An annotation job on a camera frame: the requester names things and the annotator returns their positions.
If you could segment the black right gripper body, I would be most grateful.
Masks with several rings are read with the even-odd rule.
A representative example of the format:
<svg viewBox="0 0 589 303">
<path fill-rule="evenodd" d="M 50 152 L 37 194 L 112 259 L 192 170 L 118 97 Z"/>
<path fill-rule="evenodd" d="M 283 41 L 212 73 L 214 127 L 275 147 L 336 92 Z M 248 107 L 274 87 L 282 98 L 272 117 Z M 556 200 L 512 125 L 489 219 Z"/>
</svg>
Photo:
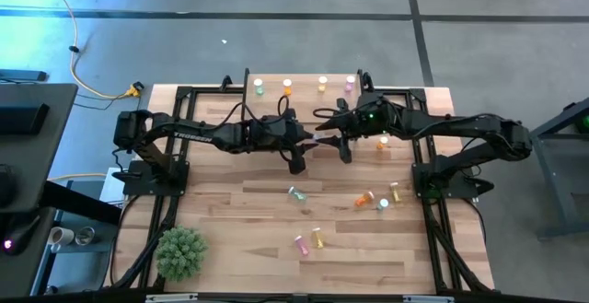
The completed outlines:
<svg viewBox="0 0 589 303">
<path fill-rule="evenodd" d="M 367 105 L 368 98 L 359 98 L 354 109 L 348 108 L 348 103 L 344 98 L 337 99 L 337 107 L 340 117 L 338 118 L 341 133 L 337 147 L 339 149 L 340 159 L 349 164 L 352 162 L 352 151 L 349 147 L 349 141 L 358 139 L 362 135 L 361 119 L 359 112 Z"/>
</svg>

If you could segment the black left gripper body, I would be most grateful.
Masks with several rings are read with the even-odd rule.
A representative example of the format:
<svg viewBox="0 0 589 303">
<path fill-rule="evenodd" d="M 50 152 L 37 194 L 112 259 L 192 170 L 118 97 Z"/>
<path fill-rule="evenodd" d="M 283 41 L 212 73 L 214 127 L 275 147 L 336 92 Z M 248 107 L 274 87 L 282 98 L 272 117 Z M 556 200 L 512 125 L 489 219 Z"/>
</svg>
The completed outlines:
<svg viewBox="0 0 589 303">
<path fill-rule="evenodd" d="M 270 151 L 276 151 L 287 163 L 291 174 L 300 174 L 306 169 L 304 153 L 301 150 L 302 140 L 298 132 L 305 130 L 304 126 L 296 119 L 294 109 L 285 110 L 280 116 L 263 121 L 264 143 Z"/>
</svg>

